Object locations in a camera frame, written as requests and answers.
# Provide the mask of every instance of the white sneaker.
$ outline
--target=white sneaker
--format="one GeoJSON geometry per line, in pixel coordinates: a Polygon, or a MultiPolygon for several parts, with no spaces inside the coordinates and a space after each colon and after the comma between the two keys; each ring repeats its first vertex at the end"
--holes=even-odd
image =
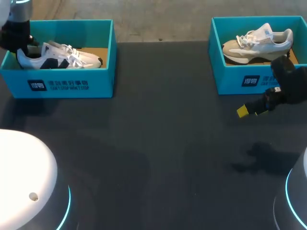
{"type": "Polygon", "coordinates": [[[94,54],[55,42],[29,46],[28,50],[27,56],[17,50],[17,60],[24,69],[94,69],[102,65],[102,59],[94,54]]]}
{"type": "Polygon", "coordinates": [[[293,43],[293,32],[273,32],[270,25],[265,23],[255,31],[249,31],[245,36],[237,36],[223,45],[223,54],[228,59],[247,64],[254,58],[274,60],[286,55],[293,43]]]}

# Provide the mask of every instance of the table surface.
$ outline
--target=table surface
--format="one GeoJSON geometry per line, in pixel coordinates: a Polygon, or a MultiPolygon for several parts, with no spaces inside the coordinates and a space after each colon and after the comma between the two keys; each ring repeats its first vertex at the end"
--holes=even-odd
{"type": "Polygon", "coordinates": [[[239,119],[207,42],[118,44],[112,99],[14,100],[1,128],[49,146],[81,230],[272,230],[276,192],[306,146],[307,105],[239,119]]]}

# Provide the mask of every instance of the cardboard insert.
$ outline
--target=cardboard insert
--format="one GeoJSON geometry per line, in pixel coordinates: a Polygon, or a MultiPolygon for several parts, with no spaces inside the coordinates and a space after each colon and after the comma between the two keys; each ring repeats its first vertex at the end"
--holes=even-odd
{"type": "Polygon", "coordinates": [[[103,62],[101,68],[106,68],[108,48],[86,48],[85,47],[85,48],[81,48],[77,50],[97,55],[98,57],[102,59],[102,62],[103,62]]]}
{"type": "MultiPolygon", "coordinates": [[[[296,59],[296,56],[293,52],[292,49],[290,49],[290,57],[289,57],[290,61],[292,61],[293,64],[298,64],[298,61],[296,59]]],[[[240,64],[237,64],[235,62],[233,62],[232,60],[229,60],[227,58],[225,58],[225,62],[226,62],[226,65],[227,66],[238,66],[240,64]]],[[[252,59],[247,65],[270,65],[271,62],[266,60],[266,59],[263,59],[263,58],[254,58],[252,59]]]]}

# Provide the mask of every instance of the blue shoe box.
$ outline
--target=blue shoe box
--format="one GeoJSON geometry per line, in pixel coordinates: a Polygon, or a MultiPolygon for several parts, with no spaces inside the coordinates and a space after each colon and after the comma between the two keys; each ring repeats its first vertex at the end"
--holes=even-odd
{"type": "Polygon", "coordinates": [[[7,52],[0,73],[15,98],[112,97],[117,52],[112,20],[31,21],[31,35],[40,43],[107,48],[106,67],[24,70],[7,52]]]}
{"type": "Polygon", "coordinates": [[[307,24],[301,16],[212,18],[208,52],[219,94],[263,93],[278,86],[270,65],[226,65],[222,45],[269,23],[274,32],[290,28],[294,33],[293,52],[298,65],[307,67],[307,24]]]}

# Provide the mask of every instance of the concrete floor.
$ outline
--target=concrete floor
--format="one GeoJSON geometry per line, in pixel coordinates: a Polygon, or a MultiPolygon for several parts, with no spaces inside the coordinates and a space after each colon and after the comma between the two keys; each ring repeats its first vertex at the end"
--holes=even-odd
{"type": "Polygon", "coordinates": [[[117,41],[207,40],[214,16],[302,15],[306,0],[34,0],[34,20],[113,19],[117,41]]]}

